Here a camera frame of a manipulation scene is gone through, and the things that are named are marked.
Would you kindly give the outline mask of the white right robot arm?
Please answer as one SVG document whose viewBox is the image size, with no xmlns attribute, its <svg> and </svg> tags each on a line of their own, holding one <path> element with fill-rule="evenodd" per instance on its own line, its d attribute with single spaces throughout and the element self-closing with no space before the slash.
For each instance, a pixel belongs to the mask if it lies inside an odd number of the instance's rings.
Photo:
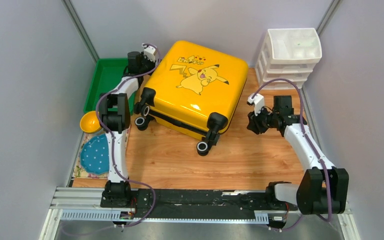
<svg viewBox="0 0 384 240">
<path fill-rule="evenodd" d="M 285 202 L 290 203 L 304 215 L 342 214 L 346 208 L 348 172 L 337 168 L 322 153 L 305 119 L 295 114 L 290 95 L 277 95 L 273 100 L 273 109 L 269 109 L 261 94 L 248 97 L 247 104 L 253 106 L 253 110 L 247 115 L 247 129 L 257 135 L 268 129 L 279 131 L 291 145 L 305 173 L 300 184 L 270 182 L 266 188 L 266 205 L 276 210 Z"/>
</svg>

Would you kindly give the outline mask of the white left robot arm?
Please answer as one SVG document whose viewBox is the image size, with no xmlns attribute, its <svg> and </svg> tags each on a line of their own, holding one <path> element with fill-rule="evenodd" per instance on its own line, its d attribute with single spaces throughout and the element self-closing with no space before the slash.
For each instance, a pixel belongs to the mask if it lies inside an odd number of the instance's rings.
<svg viewBox="0 0 384 240">
<path fill-rule="evenodd" d="M 126 141 L 131 125 L 129 98 L 137 91 L 145 75 L 150 75 L 159 63 L 156 48 L 148 46 L 142 52 L 128 53 L 128 65 L 120 83 L 103 94 L 95 107 L 100 126 L 105 131 L 109 153 L 108 181 L 102 199 L 128 207 L 133 201 L 126 166 Z"/>
</svg>

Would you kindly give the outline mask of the yellow Pikachu hard-shell suitcase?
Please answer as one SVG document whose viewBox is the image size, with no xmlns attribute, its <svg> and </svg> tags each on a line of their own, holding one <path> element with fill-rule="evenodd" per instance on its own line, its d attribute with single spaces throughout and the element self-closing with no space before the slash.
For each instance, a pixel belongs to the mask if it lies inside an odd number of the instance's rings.
<svg viewBox="0 0 384 240">
<path fill-rule="evenodd" d="M 195 138 L 206 156 L 230 126 L 248 69 L 238 57 L 179 40 L 145 83 L 134 123 L 144 131 L 156 121 Z"/>
</svg>

